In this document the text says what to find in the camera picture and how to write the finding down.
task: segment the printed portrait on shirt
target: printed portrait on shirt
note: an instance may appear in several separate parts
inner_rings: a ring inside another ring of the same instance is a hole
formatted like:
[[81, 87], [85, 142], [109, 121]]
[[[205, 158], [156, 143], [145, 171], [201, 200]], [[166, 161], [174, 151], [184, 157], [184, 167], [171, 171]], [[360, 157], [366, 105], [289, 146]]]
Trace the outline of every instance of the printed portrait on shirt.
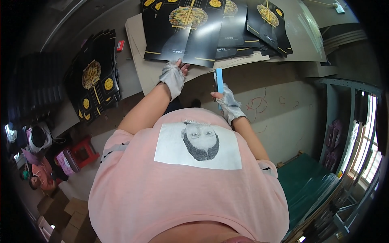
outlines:
[[162, 124], [154, 161], [219, 170], [242, 168], [234, 132], [195, 121]]
[[182, 140], [195, 160], [211, 160], [219, 151], [219, 136], [211, 125], [184, 122], [181, 131]]

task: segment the black shoe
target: black shoe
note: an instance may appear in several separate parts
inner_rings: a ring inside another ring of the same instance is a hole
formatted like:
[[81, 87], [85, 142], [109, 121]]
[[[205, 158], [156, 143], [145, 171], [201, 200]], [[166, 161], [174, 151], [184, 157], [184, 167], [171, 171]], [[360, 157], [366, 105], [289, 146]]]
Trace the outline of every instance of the black shoe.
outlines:
[[191, 107], [201, 107], [201, 101], [199, 99], [194, 99], [191, 103]]

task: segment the green board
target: green board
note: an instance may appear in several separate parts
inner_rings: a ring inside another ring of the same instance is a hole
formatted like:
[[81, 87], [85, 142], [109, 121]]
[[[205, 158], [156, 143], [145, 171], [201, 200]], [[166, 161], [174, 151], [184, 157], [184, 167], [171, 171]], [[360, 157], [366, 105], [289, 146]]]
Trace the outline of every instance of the green board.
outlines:
[[288, 235], [303, 218], [320, 207], [339, 183], [339, 178], [308, 154], [300, 155], [277, 171], [288, 203]]

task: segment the stack of boxes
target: stack of boxes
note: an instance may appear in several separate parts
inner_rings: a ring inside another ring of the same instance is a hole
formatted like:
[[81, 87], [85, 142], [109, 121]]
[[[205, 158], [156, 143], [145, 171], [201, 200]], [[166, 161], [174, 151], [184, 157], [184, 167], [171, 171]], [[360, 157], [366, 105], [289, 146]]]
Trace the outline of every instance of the stack of boxes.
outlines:
[[62, 242], [100, 243], [89, 219], [87, 201], [77, 198], [69, 201], [59, 190], [52, 197], [45, 196], [37, 208], [45, 220], [55, 226], [56, 234], [52, 236], [60, 234]]
[[37, 208], [48, 224], [54, 225], [55, 230], [61, 232], [72, 217], [64, 211], [68, 203], [69, 199], [62, 190], [59, 190], [52, 197], [44, 196]]
[[88, 202], [72, 198], [64, 211], [72, 217], [63, 232], [62, 240], [65, 243], [94, 243], [97, 235], [89, 219]]

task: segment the glove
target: glove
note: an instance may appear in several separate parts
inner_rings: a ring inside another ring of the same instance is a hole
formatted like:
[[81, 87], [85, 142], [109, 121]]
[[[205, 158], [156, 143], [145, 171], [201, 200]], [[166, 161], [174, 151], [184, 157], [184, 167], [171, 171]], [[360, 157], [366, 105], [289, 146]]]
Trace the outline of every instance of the glove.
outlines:
[[171, 102], [180, 95], [181, 90], [184, 87], [185, 76], [181, 69], [176, 65], [176, 61], [170, 61], [163, 67], [159, 80], [168, 86], [170, 94], [172, 95]]
[[223, 90], [223, 98], [216, 98], [216, 102], [220, 104], [224, 118], [228, 124], [231, 125], [232, 120], [235, 118], [247, 117], [240, 109], [240, 102], [235, 100], [234, 94], [225, 83], [223, 83]]

